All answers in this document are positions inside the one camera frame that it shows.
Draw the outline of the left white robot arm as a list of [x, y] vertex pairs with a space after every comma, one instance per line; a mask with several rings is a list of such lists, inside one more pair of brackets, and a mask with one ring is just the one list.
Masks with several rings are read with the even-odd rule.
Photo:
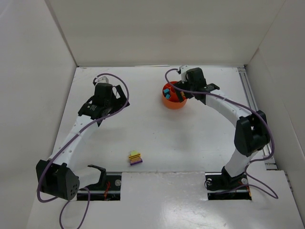
[[77, 170], [75, 166], [80, 156], [84, 155], [86, 141], [102, 121], [129, 106], [127, 96], [120, 85], [95, 84], [94, 95], [78, 111], [76, 121], [58, 151], [36, 165], [40, 202], [44, 202], [40, 193], [52, 195], [54, 199], [72, 200], [79, 189], [105, 186], [105, 168], [88, 165]]

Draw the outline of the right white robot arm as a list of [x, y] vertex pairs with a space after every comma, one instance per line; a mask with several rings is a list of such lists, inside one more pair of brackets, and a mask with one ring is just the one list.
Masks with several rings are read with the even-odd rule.
[[206, 186], [210, 191], [236, 188], [244, 178], [245, 167], [256, 153], [270, 142], [270, 135], [263, 124], [266, 115], [262, 111], [251, 111], [228, 102], [228, 97], [216, 84], [206, 82], [201, 68], [181, 66], [177, 71], [181, 80], [175, 84], [183, 90], [187, 99], [195, 98], [218, 111], [235, 127], [235, 150], [220, 174], [206, 175]]

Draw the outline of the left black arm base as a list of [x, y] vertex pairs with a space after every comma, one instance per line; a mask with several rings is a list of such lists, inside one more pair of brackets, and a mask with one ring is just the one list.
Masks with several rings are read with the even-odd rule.
[[87, 186], [90, 191], [90, 201], [119, 201], [121, 198], [122, 173], [107, 173], [103, 185]]

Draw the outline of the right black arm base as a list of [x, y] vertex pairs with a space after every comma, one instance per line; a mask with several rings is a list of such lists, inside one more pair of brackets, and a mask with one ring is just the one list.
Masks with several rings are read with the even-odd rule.
[[205, 173], [204, 186], [208, 200], [252, 200], [248, 180], [241, 174], [233, 180], [227, 180], [221, 172]]

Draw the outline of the striped lego figure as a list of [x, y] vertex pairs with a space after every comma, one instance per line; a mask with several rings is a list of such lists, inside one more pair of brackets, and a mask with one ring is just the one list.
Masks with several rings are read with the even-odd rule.
[[140, 164], [143, 162], [143, 160], [141, 158], [141, 154], [136, 150], [133, 150], [130, 152], [128, 159], [129, 159], [130, 166], [134, 166], [134, 165], [137, 165], [137, 164]]

